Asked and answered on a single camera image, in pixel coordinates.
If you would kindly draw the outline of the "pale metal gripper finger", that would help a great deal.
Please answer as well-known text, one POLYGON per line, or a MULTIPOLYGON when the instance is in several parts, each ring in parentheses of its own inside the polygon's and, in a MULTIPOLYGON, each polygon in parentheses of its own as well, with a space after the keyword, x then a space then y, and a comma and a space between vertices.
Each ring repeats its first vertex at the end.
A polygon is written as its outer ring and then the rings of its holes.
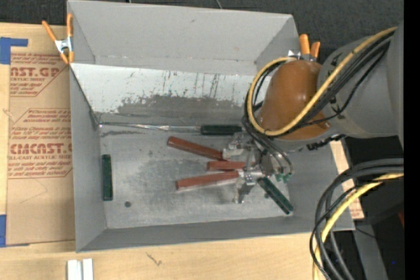
POLYGON ((245 173, 243 176, 240 176, 235 183, 235 194, 233 202, 236 204, 243 203, 245 196, 250 193, 255 185, 256 181, 252 174, 245 173))
POLYGON ((222 150, 222 158, 230 160, 243 154, 245 150, 245 141, 239 138, 232 139, 222 150))

